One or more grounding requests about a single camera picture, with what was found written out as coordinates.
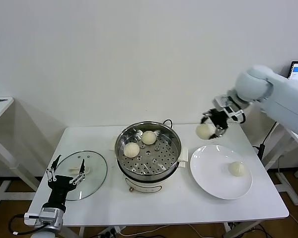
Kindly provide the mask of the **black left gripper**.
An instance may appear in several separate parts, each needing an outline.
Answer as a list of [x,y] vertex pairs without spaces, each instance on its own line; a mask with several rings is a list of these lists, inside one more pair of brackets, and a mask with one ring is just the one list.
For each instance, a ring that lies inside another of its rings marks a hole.
[[67,194],[75,190],[76,185],[79,185],[85,178],[85,159],[82,160],[78,175],[75,178],[56,175],[55,170],[60,157],[61,155],[46,169],[48,187],[52,190],[48,199],[48,207],[50,208],[65,208]]

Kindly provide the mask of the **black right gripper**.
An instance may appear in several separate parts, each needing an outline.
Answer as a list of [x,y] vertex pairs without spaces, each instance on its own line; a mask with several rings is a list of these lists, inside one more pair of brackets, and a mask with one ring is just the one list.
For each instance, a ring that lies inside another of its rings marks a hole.
[[226,129],[228,128],[227,114],[224,111],[210,109],[209,111],[203,113],[203,117],[201,118],[201,124],[206,123],[208,119],[210,119],[216,127],[215,132],[210,136],[210,139],[222,137],[225,134]]

